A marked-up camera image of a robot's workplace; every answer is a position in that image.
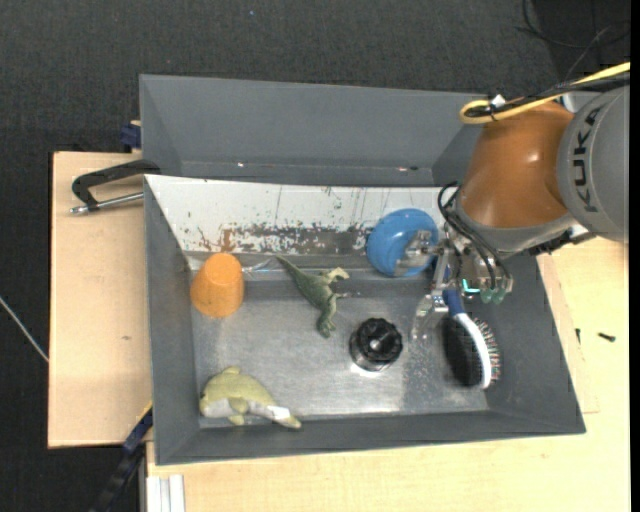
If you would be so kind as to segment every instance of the green dinosaur figure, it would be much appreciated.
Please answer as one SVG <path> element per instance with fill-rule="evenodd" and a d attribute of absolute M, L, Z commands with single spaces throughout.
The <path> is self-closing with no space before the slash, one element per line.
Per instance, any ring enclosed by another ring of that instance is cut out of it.
<path fill-rule="evenodd" d="M 245 414 L 255 414 L 289 428 L 300 421 L 286 407 L 276 404 L 260 382 L 229 366 L 214 375 L 200 395 L 200 413 L 207 418 L 226 417 L 234 425 L 244 425 Z"/>
<path fill-rule="evenodd" d="M 322 312 L 316 322 L 318 332 L 325 338 L 331 336 L 331 331 L 334 331 L 336 328 L 331 320 L 337 310 L 336 300 L 344 297 L 345 294 L 335 293 L 329 288 L 329 285 L 336 279 L 349 279 L 349 274 L 340 267 L 321 272 L 318 275 L 308 274 L 282 256 L 276 256 L 276 258 L 282 263 L 284 268 L 287 269 L 291 277 L 293 277 L 302 295 Z"/>

